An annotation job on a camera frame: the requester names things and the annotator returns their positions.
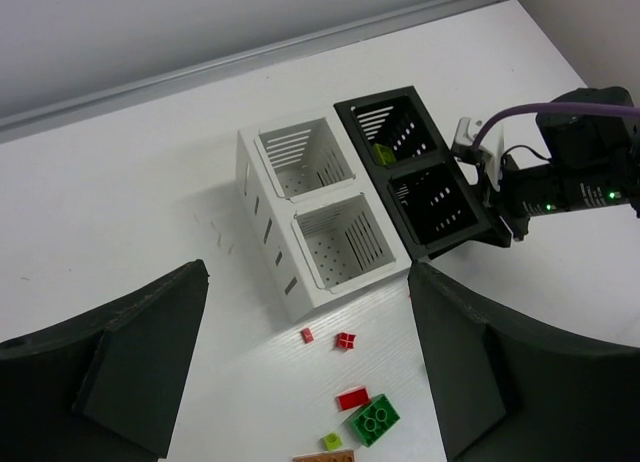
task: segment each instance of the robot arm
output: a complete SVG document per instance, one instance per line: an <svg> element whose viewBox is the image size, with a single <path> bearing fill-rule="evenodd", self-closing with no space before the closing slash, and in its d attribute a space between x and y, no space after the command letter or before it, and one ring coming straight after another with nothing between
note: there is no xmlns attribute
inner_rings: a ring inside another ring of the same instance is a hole
<svg viewBox="0 0 640 462"><path fill-rule="evenodd" d="M611 115L557 113L564 107L550 104L557 112L539 113L536 124L551 158L526 169L509 154L523 146L505 151L500 127L488 132L490 121L460 121L452 151L461 162L478 168L477 193L497 213L494 226L505 224L515 240L522 240L529 219L540 215L629 204L640 217L640 111L633 108L629 92L620 87L578 89L554 102L567 108L604 107L603 113ZM616 117L616 111L635 118Z"/></svg>

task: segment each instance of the red lego brick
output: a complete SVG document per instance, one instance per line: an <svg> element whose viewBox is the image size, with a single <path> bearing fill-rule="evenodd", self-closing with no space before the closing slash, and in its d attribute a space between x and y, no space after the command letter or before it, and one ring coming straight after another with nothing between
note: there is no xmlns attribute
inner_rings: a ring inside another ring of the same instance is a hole
<svg viewBox="0 0 640 462"><path fill-rule="evenodd" d="M360 407L361 405L366 405L371 402L366 387L350 390L349 392L340 394L336 399L338 399L340 410L353 409L354 407Z"/></svg>
<svg viewBox="0 0 640 462"><path fill-rule="evenodd" d="M340 332L336 336L336 347L340 347L342 349L353 349L355 347L354 341L356 340L356 336L354 334L347 334L346 332Z"/></svg>
<svg viewBox="0 0 640 462"><path fill-rule="evenodd" d="M309 342L313 342L313 334L311 333L311 329L308 327L306 329L302 329L302 338L304 339L304 343L308 344Z"/></svg>

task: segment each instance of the white wall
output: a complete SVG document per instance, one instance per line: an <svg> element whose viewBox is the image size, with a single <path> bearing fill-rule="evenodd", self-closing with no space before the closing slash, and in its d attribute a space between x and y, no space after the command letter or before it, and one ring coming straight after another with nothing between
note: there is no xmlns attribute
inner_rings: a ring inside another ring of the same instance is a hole
<svg viewBox="0 0 640 462"><path fill-rule="evenodd" d="M588 85L640 104L640 0L519 1Z"/></svg>
<svg viewBox="0 0 640 462"><path fill-rule="evenodd" d="M0 0L0 119L430 0Z"/></svg>

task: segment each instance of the metal bracket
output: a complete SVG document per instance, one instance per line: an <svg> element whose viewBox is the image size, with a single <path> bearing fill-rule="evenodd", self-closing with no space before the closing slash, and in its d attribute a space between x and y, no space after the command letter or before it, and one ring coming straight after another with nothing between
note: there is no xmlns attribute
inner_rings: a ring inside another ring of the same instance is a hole
<svg viewBox="0 0 640 462"><path fill-rule="evenodd" d="M482 128L482 119L463 117L458 122L456 135L451 151L462 162L473 165L484 165L487 178L496 192L500 191L500 160L504 154L504 128L498 124L491 129L482 141L478 151L470 150L478 132Z"/></svg>

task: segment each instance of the basket compartment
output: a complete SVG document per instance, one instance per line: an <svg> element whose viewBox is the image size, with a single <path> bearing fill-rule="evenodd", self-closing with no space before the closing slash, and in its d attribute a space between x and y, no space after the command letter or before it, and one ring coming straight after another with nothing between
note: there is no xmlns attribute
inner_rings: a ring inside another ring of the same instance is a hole
<svg viewBox="0 0 640 462"><path fill-rule="evenodd" d="M393 165L438 149L407 96L361 105L352 110L378 165Z"/></svg>
<svg viewBox="0 0 640 462"><path fill-rule="evenodd" d="M395 257L364 196L299 215L318 285L326 289L365 276Z"/></svg>
<svg viewBox="0 0 640 462"><path fill-rule="evenodd" d="M430 244L478 222L444 163L394 179L391 187L420 244Z"/></svg>
<svg viewBox="0 0 640 462"><path fill-rule="evenodd" d="M325 119L262 133L259 139L285 198L353 178Z"/></svg>

